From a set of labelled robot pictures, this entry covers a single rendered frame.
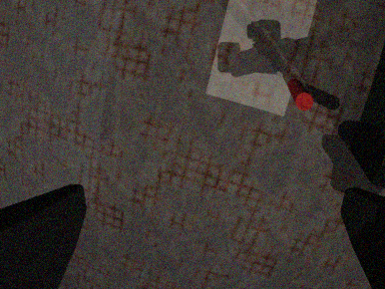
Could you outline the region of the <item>dark red peg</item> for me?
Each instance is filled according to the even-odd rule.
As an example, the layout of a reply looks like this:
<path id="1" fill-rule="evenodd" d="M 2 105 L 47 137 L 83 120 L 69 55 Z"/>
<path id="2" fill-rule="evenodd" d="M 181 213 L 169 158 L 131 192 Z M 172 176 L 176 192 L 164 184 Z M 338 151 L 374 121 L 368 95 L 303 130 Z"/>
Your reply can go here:
<path id="1" fill-rule="evenodd" d="M 306 89 L 301 85 L 300 81 L 288 81 L 287 88 L 289 90 L 290 96 L 292 96 L 294 103 L 299 109 L 308 110 L 312 108 L 313 98 L 308 92 L 306 92 Z"/>

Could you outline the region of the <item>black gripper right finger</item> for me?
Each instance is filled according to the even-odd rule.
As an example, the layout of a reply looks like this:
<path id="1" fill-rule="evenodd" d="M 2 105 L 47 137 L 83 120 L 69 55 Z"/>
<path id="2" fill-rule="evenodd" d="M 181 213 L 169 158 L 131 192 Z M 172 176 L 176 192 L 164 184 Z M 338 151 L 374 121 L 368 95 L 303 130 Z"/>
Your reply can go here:
<path id="1" fill-rule="evenodd" d="M 370 288 L 385 289 L 385 197 L 346 188 L 340 215 Z"/>

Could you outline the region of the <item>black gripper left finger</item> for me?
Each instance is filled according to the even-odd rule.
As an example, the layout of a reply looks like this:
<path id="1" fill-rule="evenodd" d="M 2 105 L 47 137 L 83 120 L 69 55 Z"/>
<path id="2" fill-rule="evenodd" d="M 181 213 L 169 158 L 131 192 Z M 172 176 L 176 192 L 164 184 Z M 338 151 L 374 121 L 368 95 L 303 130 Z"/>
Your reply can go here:
<path id="1" fill-rule="evenodd" d="M 59 289 L 85 212 L 81 184 L 0 208 L 0 289 Z"/>

